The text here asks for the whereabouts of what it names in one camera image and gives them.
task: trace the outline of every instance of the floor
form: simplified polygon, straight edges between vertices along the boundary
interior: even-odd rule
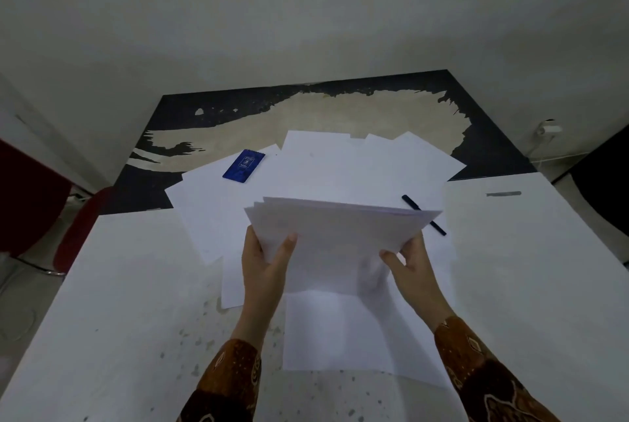
[[[542,162],[541,167],[536,165],[551,180],[574,163],[574,160],[563,159]],[[617,259],[629,261],[629,237],[602,219],[586,203],[572,179],[566,177],[556,188]],[[55,250],[79,208],[75,202],[68,204],[60,219],[24,258],[51,267]],[[0,262],[0,281],[4,280],[7,283],[0,294],[0,395],[62,283],[60,278],[39,274],[17,265],[14,260]]]

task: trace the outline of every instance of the patterned brown sleeve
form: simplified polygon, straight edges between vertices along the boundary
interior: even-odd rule
[[[459,317],[439,325],[435,342],[471,421],[559,422]]]
[[[251,421],[261,371],[256,348],[240,339],[230,339],[212,359],[177,421]]]

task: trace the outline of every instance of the black pen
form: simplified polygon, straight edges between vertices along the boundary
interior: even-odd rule
[[[402,200],[408,203],[408,206],[411,207],[413,210],[421,210],[421,208],[417,206],[417,203],[413,202],[411,197],[409,197],[408,195],[402,195]],[[444,229],[438,226],[435,222],[430,222],[430,226],[433,227],[435,230],[437,230],[439,233],[441,233],[443,236],[446,235],[446,233],[444,232]]]

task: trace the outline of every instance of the table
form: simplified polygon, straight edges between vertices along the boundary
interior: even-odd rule
[[[411,97],[421,97],[396,98],[396,93],[405,94],[405,91]],[[399,100],[399,105],[390,108],[381,101],[372,105],[371,98],[382,93],[390,94],[381,99],[385,104]],[[318,100],[325,103],[320,108],[306,99],[295,102],[297,112],[281,108],[263,122],[256,120],[256,116],[272,114],[272,107],[278,110],[295,97],[317,95],[327,96]],[[357,102],[334,103],[335,99],[341,101],[350,95],[358,97]],[[307,119],[301,118],[299,108],[305,109]],[[451,114],[464,119],[449,121],[447,117]],[[415,120],[407,122],[406,116]],[[233,125],[229,133],[213,133],[222,124]],[[371,132],[387,138],[411,131],[467,164],[453,180],[535,172],[528,159],[447,70],[175,94],[162,97],[131,153],[130,163],[116,180],[114,195],[103,213],[172,208],[163,189],[180,182],[183,172],[247,146],[257,150],[281,144],[289,129],[351,132],[352,137],[364,137]],[[215,142],[207,145],[212,139]],[[453,139],[460,144],[452,146]],[[205,146],[202,151],[194,151],[194,141]]]

